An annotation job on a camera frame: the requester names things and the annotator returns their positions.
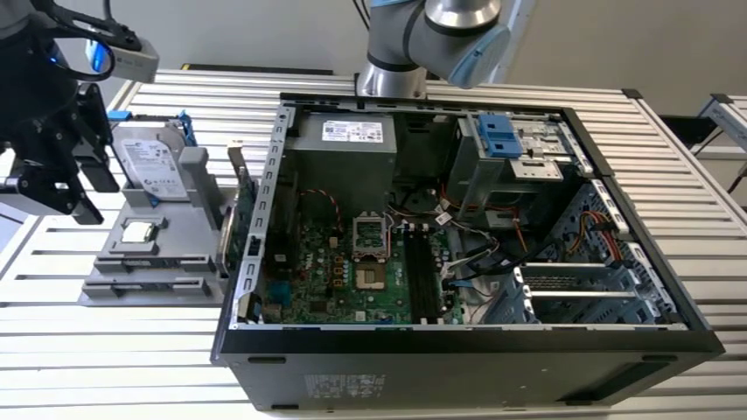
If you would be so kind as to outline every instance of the green circuit board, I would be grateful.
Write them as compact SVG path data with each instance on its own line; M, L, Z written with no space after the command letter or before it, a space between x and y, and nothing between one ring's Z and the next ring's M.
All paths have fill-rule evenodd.
M286 281L289 299L273 297L269 284L265 322L282 324L410 324L409 289L404 256L402 231L393 229L386 262L354 262L350 258L352 237L344 234L330 246L332 227L301 226L296 271ZM430 235L433 269L448 259L444 231ZM373 269L382 270L376 274ZM437 273L433 280L440 283ZM458 305L442 315L445 323L461 323Z

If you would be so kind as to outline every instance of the blue plastic clip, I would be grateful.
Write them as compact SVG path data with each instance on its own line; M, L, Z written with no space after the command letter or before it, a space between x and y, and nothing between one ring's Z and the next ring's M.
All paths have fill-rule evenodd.
M194 130L192 129L192 118L186 115L186 111L182 111L177 115L178 121L181 121L181 129L184 130L184 137L186 138L186 145L196 146L197 139L194 138Z
M132 119L132 112L113 109L106 112L106 118L112 123L121 123Z
M524 153L506 116L477 115L477 133L488 145L485 151L490 158L518 158Z

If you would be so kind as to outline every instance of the cable connector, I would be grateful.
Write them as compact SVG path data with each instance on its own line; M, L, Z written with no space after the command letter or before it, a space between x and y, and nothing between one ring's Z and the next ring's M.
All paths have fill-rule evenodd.
M589 230L598 232L613 232L617 230L617 226L614 225L613 221L600 221L598 223L593 224Z

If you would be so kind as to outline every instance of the white wall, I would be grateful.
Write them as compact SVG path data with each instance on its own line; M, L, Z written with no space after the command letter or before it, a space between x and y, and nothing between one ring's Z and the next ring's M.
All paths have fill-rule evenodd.
M102 16L100 0L57 4ZM148 38L161 68L182 63L357 72L368 34L349 0L112 0L116 20ZM70 64L86 68L82 41L61 41ZM102 83L105 100L121 80Z
M508 83L636 88L658 113L747 94L747 1L536 0Z

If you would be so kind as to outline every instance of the blue led light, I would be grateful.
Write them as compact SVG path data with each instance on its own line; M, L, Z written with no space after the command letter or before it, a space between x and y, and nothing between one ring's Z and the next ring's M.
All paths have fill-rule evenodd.
M93 46L93 62L90 63L90 68L94 72L101 73L101 67L104 66L104 61L106 58L106 50L104 46L97 42Z

